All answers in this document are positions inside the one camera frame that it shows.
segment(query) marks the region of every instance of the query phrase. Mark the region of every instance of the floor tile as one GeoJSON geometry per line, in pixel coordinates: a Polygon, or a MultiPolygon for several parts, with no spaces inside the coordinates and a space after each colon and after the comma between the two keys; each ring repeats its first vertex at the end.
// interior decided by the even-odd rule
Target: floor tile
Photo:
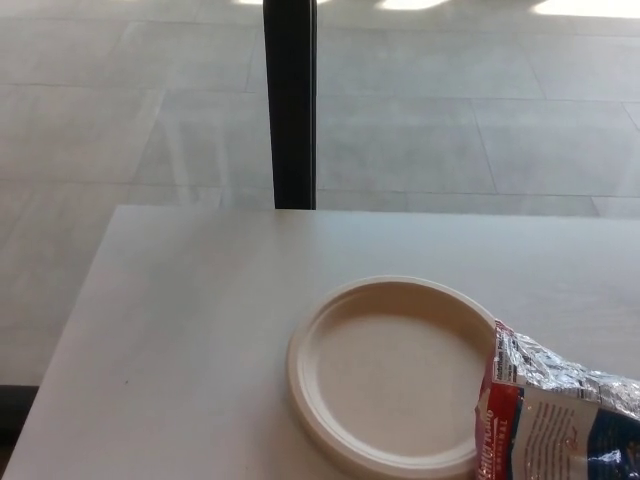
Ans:
{"type": "Polygon", "coordinates": [[[412,212],[580,217],[597,215],[591,198],[578,196],[409,193],[408,203],[412,212]]]}
{"type": "Polygon", "coordinates": [[[593,197],[601,217],[640,218],[640,198],[593,197]]]}
{"type": "Polygon", "coordinates": [[[212,187],[132,185],[127,197],[129,205],[218,207],[222,191],[212,187]]]}
{"type": "Polygon", "coordinates": [[[498,192],[640,195],[640,132],[621,104],[473,104],[498,192]]]}
{"type": "Polygon", "coordinates": [[[247,92],[267,93],[267,56],[264,47],[264,31],[258,31],[251,56],[247,92]]]}
{"type": "MultiPolygon", "coordinates": [[[[46,330],[37,325],[0,327],[0,385],[40,385],[61,334],[62,328],[46,330]]],[[[0,450],[0,476],[2,462],[0,450]]]]}
{"type": "Polygon", "coordinates": [[[580,35],[613,35],[640,37],[639,18],[571,17],[576,33],[580,35]]]}
{"type": "Polygon", "coordinates": [[[113,210],[126,196],[126,186],[34,186],[0,250],[0,328],[62,331],[113,210]]]}
{"type": "Polygon", "coordinates": [[[318,190],[316,201],[318,210],[407,211],[407,194],[404,192],[318,190]]]}
{"type": "Polygon", "coordinates": [[[318,92],[542,98],[510,35],[319,29],[318,92]]]}
{"type": "Polygon", "coordinates": [[[220,206],[223,208],[273,210],[273,202],[273,188],[227,187],[222,191],[220,206]]]}
{"type": "Polygon", "coordinates": [[[520,35],[542,89],[560,100],[640,100],[640,38],[520,35]]]}
{"type": "Polygon", "coordinates": [[[197,22],[262,27],[262,2],[256,0],[203,0],[197,22]]]}
{"type": "Polygon", "coordinates": [[[244,91],[256,29],[131,23],[105,62],[101,84],[244,91]]]}
{"type": "Polygon", "coordinates": [[[490,33],[572,33],[568,17],[539,15],[531,0],[329,0],[323,26],[490,33]]]}
{"type": "Polygon", "coordinates": [[[640,129],[640,103],[625,103],[624,108],[636,124],[636,127],[640,129]]]}
{"type": "Polygon", "coordinates": [[[0,17],[63,18],[80,0],[2,0],[0,17]]]}
{"type": "Polygon", "coordinates": [[[317,168],[321,189],[494,192],[464,100],[319,97],[317,168]]]}
{"type": "Polygon", "coordinates": [[[244,92],[256,34],[246,27],[189,26],[169,87],[244,92]]]}
{"type": "Polygon", "coordinates": [[[27,206],[31,193],[28,185],[0,181],[0,249],[27,206]]]}
{"type": "Polygon", "coordinates": [[[0,83],[88,85],[123,22],[0,19],[0,83]]]}
{"type": "Polygon", "coordinates": [[[84,18],[192,21],[200,0],[80,0],[75,14],[84,18]]]}
{"type": "Polygon", "coordinates": [[[272,188],[267,98],[167,93],[134,183],[272,188]]]}
{"type": "Polygon", "coordinates": [[[0,178],[128,182],[161,92],[0,86],[0,178]]]}

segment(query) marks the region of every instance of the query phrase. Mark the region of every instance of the snack bag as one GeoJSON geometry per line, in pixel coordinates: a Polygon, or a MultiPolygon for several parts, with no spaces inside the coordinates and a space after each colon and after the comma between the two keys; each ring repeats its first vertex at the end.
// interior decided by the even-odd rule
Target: snack bag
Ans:
{"type": "Polygon", "coordinates": [[[476,407],[477,480],[640,479],[640,382],[496,322],[476,407]]]}

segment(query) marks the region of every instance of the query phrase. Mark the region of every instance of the black window frame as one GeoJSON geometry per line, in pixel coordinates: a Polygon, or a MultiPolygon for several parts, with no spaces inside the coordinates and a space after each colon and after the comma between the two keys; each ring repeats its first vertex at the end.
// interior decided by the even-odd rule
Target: black window frame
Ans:
{"type": "Polygon", "coordinates": [[[263,0],[277,209],[316,208],[316,0],[263,0]]]}

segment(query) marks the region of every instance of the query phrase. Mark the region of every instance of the plate rim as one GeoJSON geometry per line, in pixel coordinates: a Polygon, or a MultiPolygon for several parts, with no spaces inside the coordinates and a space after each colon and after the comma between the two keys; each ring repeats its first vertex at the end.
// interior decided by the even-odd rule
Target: plate rim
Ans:
{"type": "Polygon", "coordinates": [[[474,310],[484,320],[482,324],[487,328],[487,332],[489,332],[489,329],[492,331],[495,329],[496,319],[488,310],[463,293],[440,283],[417,277],[398,275],[373,276],[346,283],[324,296],[320,302],[317,302],[291,335],[287,348],[286,363],[287,383],[293,406],[303,427],[320,447],[324,448],[331,458],[338,461],[343,467],[356,473],[367,473],[378,478],[397,479],[450,478],[466,473],[475,467],[476,451],[473,437],[462,441],[458,447],[441,454],[419,457],[419,461],[413,464],[393,461],[393,458],[401,459],[406,457],[391,453],[386,454],[371,447],[367,452],[366,445],[363,442],[360,442],[355,437],[353,437],[355,442],[346,439],[327,425],[326,421],[318,413],[317,405],[313,405],[310,400],[308,382],[304,381],[305,375],[302,368],[304,357],[301,354],[305,352],[304,347],[308,343],[310,334],[315,331],[322,318],[320,314],[331,303],[350,291],[385,283],[413,285],[445,293],[474,310]],[[380,458],[380,453],[388,458],[386,460],[380,458]]]}

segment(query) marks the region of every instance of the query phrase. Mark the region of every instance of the paper plate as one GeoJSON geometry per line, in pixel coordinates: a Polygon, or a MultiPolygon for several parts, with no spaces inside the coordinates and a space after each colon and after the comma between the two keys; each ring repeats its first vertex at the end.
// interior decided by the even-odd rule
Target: paper plate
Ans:
{"type": "Polygon", "coordinates": [[[310,317],[289,343],[289,386],[333,460],[368,478],[474,468],[489,312],[436,283],[377,277],[339,289],[310,317]]]}

